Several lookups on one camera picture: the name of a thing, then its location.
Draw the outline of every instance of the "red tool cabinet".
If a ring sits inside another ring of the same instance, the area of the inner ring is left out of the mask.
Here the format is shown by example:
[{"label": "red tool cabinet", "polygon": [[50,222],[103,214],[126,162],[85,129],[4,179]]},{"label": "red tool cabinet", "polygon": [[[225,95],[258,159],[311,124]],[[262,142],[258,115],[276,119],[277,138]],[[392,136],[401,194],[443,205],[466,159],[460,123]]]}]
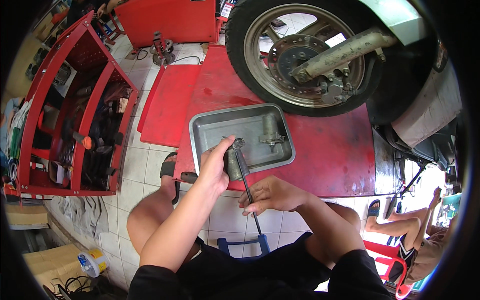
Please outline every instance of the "red tool cabinet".
[{"label": "red tool cabinet", "polygon": [[[77,73],[62,103],[55,129],[53,131],[51,148],[50,151],[47,150],[48,159],[50,161],[58,160],[59,153],[64,146],[65,142],[60,136],[61,129],[65,118],[71,117],[72,112],[75,110],[77,99],[73,97],[73,94],[85,81],[92,78],[94,75],[98,75],[99,70],[102,69],[101,75],[95,84],[88,102],[86,103],[85,110],[79,110],[76,114],[73,130],[87,136],[90,131],[90,125],[96,107],[106,85],[112,82],[123,82],[129,84],[133,89],[118,130],[123,134],[123,139],[125,140],[132,108],[137,99],[138,89],[135,88],[134,84],[118,66],[112,55],[107,51],[107,48],[102,44],[95,30],[91,26],[92,16],[93,12],[85,15],[58,37],[57,42],[45,57],[40,65],[38,73],[32,81],[32,85],[30,86],[30,90],[26,97],[27,101],[31,101],[31,107],[24,126],[19,166],[17,169],[17,190],[19,190],[19,192],[61,196],[100,196],[114,195],[119,187],[118,172],[109,176],[107,191],[98,190],[98,188],[81,183],[85,148],[78,142],[75,142],[73,152],[73,171],[70,188],[63,188],[60,184],[52,182],[47,172],[30,168],[33,137],[39,115],[44,105],[47,91],[64,61],[67,61]],[[110,163],[112,168],[120,168],[121,154],[122,146],[115,145]]]}]

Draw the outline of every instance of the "motorcycle rear wheel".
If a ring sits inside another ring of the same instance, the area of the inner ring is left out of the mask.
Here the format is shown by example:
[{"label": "motorcycle rear wheel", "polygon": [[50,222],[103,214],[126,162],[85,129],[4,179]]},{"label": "motorcycle rear wheel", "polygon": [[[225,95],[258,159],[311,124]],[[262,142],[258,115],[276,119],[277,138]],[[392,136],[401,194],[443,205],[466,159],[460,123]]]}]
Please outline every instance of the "motorcycle rear wheel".
[{"label": "motorcycle rear wheel", "polygon": [[[327,104],[321,100],[321,95],[299,94],[301,93],[299,89],[292,91],[290,86],[286,87],[287,84],[280,84],[268,70],[264,59],[260,57],[259,39],[262,33],[267,33],[274,43],[288,36],[286,34],[285,37],[278,36],[270,26],[273,19],[282,15],[303,13],[315,16],[317,21],[299,30],[297,34],[306,34],[322,41],[339,32],[345,38],[349,38],[372,25],[370,14],[359,13],[351,5],[347,7],[344,4],[345,1],[327,0],[300,0],[296,3],[290,3],[290,0],[239,1],[231,11],[225,30],[227,54],[235,72],[261,99],[276,103],[287,112],[311,117],[329,117],[359,107],[374,93],[380,81],[382,72],[380,63],[374,65],[370,82],[362,94],[350,96],[345,102]],[[360,89],[362,84],[365,84],[363,77],[371,63],[371,57],[375,57],[373,53],[350,62],[349,78],[355,83],[355,89]]]}]

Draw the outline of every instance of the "metal tray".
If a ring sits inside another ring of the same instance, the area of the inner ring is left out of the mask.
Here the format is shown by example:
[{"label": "metal tray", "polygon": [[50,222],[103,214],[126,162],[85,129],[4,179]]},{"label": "metal tray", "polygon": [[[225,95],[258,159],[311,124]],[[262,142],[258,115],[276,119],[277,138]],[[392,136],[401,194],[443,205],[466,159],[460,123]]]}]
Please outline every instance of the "metal tray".
[{"label": "metal tray", "polygon": [[[274,115],[279,133],[285,136],[283,143],[275,145],[273,153],[269,145],[258,141],[258,137],[264,133],[262,123],[264,115]],[[190,120],[189,131],[197,174],[200,173],[202,153],[217,145],[222,136],[230,134],[245,140],[246,145],[241,150],[250,173],[287,165],[295,158],[295,148],[285,116],[282,109],[273,103],[201,113]]]}]

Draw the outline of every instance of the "black shorts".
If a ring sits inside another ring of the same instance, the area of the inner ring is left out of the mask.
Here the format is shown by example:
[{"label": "black shorts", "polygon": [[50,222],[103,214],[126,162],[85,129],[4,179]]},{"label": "black shorts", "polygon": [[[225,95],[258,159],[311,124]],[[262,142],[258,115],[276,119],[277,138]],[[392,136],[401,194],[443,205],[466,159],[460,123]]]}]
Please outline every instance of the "black shorts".
[{"label": "black shorts", "polygon": [[307,252],[305,240],[310,235],[311,232],[305,232],[294,243],[249,263],[240,262],[197,238],[195,242],[202,252],[184,263],[177,277],[183,288],[197,295],[199,291],[236,284],[246,278],[281,280],[292,288],[316,289],[330,278],[331,270]]},{"label": "black shorts", "polygon": [[[402,235],[402,237],[400,238],[400,248],[398,249],[397,256],[405,260],[405,263],[407,264],[407,270],[408,270],[408,268],[410,268],[413,261],[415,260],[415,257],[417,256],[418,251],[415,248],[405,249],[405,247],[403,246],[405,236],[406,234]],[[399,262],[395,262],[393,264],[392,269],[390,270],[390,273],[388,274],[388,281],[395,282],[395,280],[397,280],[400,277],[400,275],[402,275],[402,272],[403,272],[402,264]]]}]

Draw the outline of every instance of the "screwdriver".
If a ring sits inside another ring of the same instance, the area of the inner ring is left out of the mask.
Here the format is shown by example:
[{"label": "screwdriver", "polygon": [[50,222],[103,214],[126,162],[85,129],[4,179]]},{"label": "screwdriver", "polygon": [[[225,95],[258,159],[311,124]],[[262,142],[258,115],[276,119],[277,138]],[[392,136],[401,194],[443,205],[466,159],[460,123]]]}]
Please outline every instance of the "screwdriver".
[{"label": "screwdriver", "polygon": [[[237,148],[234,148],[234,150],[235,150],[235,156],[237,157],[237,162],[239,163],[241,178],[243,180],[243,184],[245,184],[245,191],[247,192],[248,201],[250,202],[250,204],[252,204],[253,203],[252,194],[250,193],[250,189],[248,188],[247,179],[245,178],[243,169],[240,167],[240,166],[243,166],[243,164],[240,163],[240,160],[244,160],[245,158],[243,158],[243,155],[238,152]],[[260,224],[258,223],[258,217],[256,212],[253,212],[253,217],[255,218],[255,224],[257,226],[258,235],[262,235],[262,231],[260,230]]]}]

